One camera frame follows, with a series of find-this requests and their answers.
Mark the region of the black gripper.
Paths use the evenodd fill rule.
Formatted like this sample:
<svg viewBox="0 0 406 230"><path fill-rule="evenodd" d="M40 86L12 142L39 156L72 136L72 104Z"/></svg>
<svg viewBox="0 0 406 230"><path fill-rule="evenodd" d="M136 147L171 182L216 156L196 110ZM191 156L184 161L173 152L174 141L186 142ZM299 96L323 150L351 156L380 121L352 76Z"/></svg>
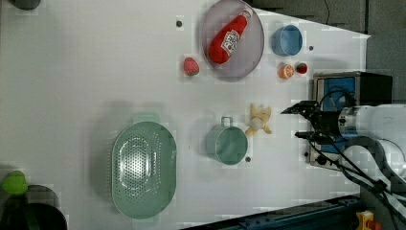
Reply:
<svg viewBox="0 0 406 230"><path fill-rule="evenodd" d="M297 138L311 140L320 145L330 145L340 137L338 125L339 111L323 111L316 101L307 101L308 109L296 103L286 108L282 114L301 114L311 123L313 131L297 131Z"/></svg>

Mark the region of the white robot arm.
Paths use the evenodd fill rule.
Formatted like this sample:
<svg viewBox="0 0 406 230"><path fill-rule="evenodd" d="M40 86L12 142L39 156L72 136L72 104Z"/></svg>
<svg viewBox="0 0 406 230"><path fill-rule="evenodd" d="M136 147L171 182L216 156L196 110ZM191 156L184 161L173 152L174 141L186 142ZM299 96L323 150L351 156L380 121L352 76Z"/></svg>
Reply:
<svg viewBox="0 0 406 230"><path fill-rule="evenodd" d="M283 111L300 114L312 130L298 131L318 150L330 145L332 162L351 182L379 199L392 216L405 220L405 106L358 105L324 111L315 101L301 101Z"/></svg>

